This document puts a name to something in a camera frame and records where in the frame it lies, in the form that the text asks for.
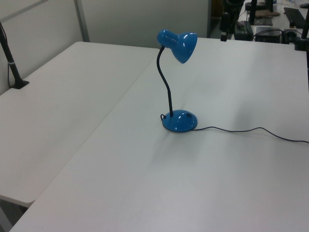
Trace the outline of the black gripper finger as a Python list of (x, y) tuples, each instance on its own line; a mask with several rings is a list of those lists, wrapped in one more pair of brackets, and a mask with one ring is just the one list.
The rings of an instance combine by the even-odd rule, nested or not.
[(229, 13), (223, 13), (221, 16), (221, 41), (227, 40), (229, 26)]
[(235, 31), (235, 24), (239, 18), (239, 7), (229, 9), (228, 13), (230, 16), (229, 27), (228, 27), (228, 39), (231, 39)]

